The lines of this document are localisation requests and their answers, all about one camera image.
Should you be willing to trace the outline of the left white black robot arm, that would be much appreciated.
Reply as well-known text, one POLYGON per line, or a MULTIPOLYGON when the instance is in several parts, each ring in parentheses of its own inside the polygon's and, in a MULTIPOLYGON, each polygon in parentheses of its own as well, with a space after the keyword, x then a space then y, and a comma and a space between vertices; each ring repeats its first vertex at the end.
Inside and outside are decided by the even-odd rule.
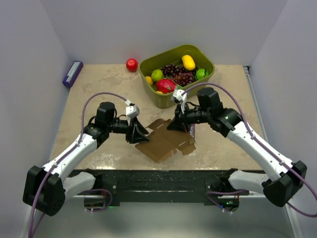
POLYGON ((92 172, 71 172, 88 155, 97 150, 111 133, 124 134, 130 144, 148 142, 148 131, 139 123, 139 108, 130 103, 125 119, 116 115, 114 103, 102 102, 97 113, 83 128, 75 141, 59 156, 42 167, 33 166, 27 173, 23 202, 46 215, 55 215, 68 199, 85 191, 98 194, 103 188, 101 180, 92 172))

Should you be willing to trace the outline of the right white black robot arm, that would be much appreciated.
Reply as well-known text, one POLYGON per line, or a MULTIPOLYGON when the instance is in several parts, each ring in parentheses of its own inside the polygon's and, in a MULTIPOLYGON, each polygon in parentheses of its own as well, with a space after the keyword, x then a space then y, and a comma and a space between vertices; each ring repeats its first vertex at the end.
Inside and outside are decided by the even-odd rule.
POLYGON ((231 195, 252 191, 263 194, 278 207, 287 204, 303 186, 307 166, 278 153, 251 129, 241 113, 225 108, 213 88, 200 89, 197 98, 199 104, 189 108, 185 91, 173 92, 171 99, 177 106, 167 129, 188 132, 192 124, 207 123, 213 131, 242 148, 264 171, 258 174, 230 169, 213 185, 211 193, 231 195))

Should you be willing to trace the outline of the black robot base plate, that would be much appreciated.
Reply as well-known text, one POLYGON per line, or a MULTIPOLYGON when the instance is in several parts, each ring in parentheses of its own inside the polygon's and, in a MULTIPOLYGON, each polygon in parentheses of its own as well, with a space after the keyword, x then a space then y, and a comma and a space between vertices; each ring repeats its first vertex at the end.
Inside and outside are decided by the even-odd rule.
POLYGON ((81 192, 84 203, 203 203, 234 211, 240 198, 224 180, 228 171, 213 170, 91 170, 96 175, 93 191, 81 192))

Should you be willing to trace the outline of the purple candy bar wrapper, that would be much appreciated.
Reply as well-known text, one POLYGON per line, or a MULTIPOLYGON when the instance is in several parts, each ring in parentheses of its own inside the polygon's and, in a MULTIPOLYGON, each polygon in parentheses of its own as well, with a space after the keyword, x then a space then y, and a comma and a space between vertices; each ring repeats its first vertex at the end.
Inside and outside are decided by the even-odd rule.
POLYGON ((190 125, 189 134, 195 139, 195 124, 190 125))

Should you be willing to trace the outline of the brown cardboard paper box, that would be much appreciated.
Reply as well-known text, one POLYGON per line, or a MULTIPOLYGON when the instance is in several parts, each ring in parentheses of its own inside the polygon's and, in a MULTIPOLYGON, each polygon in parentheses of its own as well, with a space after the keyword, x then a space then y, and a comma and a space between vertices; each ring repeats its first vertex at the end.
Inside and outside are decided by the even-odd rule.
POLYGON ((157 119, 147 126, 152 132, 147 136, 149 142, 142 142, 135 147, 156 163, 161 163, 178 151, 183 156, 191 154, 195 149, 195 140, 187 132, 168 130, 170 119, 157 119))

